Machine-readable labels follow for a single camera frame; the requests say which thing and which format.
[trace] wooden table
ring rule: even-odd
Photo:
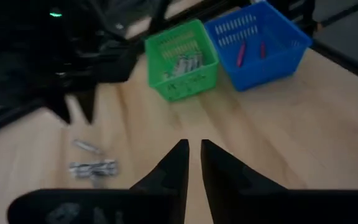
[[[212,223],[201,177],[200,142],[210,139],[291,189],[358,189],[358,77],[308,50],[295,76],[235,92],[227,75],[210,90],[167,103],[147,84],[141,56],[131,79],[98,87],[96,121],[86,124],[68,96],[73,124],[41,109],[0,130],[0,223],[9,203],[39,188],[90,188],[69,162],[96,158],[82,139],[117,159],[106,185],[128,188],[179,139],[190,142],[187,223]]]

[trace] red marker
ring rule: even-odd
[[[246,52],[246,42],[244,41],[241,45],[239,55],[237,57],[237,66],[238,67],[241,67],[241,65],[242,65],[242,59],[244,58],[245,52]]]
[[[262,59],[266,57],[266,46],[265,46],[265,42],[263,42],[263,41],[260,44],[260,57]]]

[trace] plastic basket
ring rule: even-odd
[[[199,20],[149,37],[145,48],[149,86],[166,100],[179,100],[216,86],[218,55]],[[165,78],[165,72],[173,70],[181,54],[194,51],[202,52],[203,66],[177,77]]]
[[[312,43],[267,2],[232,12],[206,23],[205,27],[237,91],[291,75]],[[239,67],[237,58],[244,42],[246,50]]]

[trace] green basket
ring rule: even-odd
[[[218,55],[201,21],[193,20],[153,35],[145,41],[145,47],[149,86],[166,100],[179,100],[216,86]],[[203,66],[177,77],[165,77],[181,54],[195,51],[203,53]]]

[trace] blue basket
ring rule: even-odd
[[[205,28],[237,91],[291,75],[312,43],[267,2],[209,21]],[[238,67],[237,58],[244,42],[246,50],[242,66]]]

